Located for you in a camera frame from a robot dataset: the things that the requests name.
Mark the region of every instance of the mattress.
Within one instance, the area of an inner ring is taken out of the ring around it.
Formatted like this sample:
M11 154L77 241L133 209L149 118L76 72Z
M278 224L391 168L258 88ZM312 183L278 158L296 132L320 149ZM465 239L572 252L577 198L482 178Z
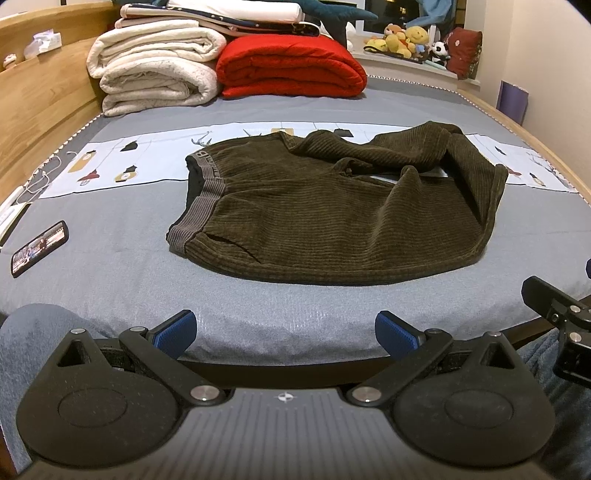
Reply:
M429 120L525 146L455 93L370 79L359 99L253 96L99 118L60 155L66 158L66 151L79 151L91 140L233 122L413 127ZM52 162L45 168L53 168ZM184 165L184 158L163 155L162 162ZM187 359L298 365L385 356L374 335L380 310L390 310L421 330L439 327L467 339L535 318L520 296L521 283L531 275L574 297L591 293L585 273L591 257L591 209L576 193L508 184L492 238L476 264L370 287L244 280L173 254L165 235L183 212L186 194L185 180L163 180L35 200L0 251L0 312L10 314L30 303L56 304L89 319L104 335L116 336L191 309L198 332ZM13 279L11 255L60 220L68 224L68 243Z

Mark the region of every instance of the person's leg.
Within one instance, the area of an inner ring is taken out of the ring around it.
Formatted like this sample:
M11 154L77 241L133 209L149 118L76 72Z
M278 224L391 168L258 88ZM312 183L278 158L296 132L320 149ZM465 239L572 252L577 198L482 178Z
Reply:
M17 407L28 386L72 328L102 338L90 322L55 305L33 304L8 316L0 328L0 425L18 472L31 459L18 435Z
M554 329L518 351L556 412L556 428L542 466L559 480L591 479L591 389L552 372L558 354Z

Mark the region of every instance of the wooden bed frame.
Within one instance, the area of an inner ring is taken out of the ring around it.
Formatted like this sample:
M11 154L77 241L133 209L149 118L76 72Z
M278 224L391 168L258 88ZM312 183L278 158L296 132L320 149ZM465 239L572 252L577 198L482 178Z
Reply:
M0 203L24 184L65 140L101 112L104 94L98 81L87 73L86 56L95 38L112 28L118 17L118 7L100 2L51 8L0 20L0 59L15 53L22 60L23 49L33 34L50 28L61 33L63 43L58 50L0 72ZM542 142L473 94L461 90L459 93L538 151L591 202L591 190ZM514 345L520 346L550 328L548 322L538 319L505 333ZM287 382L293 388L301 382L310 387L311 378L314 386L360 381L387 363L387 359L375 359L332 366L288 367L292 374L285 368L269 367L265 375L258 370L252 377L254 384L246 380L249 378L245 377L247 367L195 364L192 368L211 380L218 378L220 385L246 382L247 386L254 386L256 378L264 377L269 387L269 378L275 376L276 381L271 381L274 387L285 386Z

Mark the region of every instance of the red cushion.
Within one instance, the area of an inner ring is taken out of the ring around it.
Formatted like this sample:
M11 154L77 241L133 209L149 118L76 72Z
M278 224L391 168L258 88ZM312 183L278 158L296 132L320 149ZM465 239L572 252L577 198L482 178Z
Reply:
M482 32L455 28L447 37L450 59L447 69L457 75L460 80L467 79L472 64L478 63Z
M363 67L323 35L260 34L231 41L217 60L222 95L351 97L367 85Z

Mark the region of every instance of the silver bolt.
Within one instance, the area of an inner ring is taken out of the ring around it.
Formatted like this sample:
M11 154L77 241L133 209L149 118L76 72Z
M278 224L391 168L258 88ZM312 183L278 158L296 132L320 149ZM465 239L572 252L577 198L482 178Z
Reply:
M199 401L215 400L219 394L219 389L213 385L199 385L191 390L191 396Z
M380 390L374 387L357 387L353 390L353 398L358 401L370 403L382 397Z

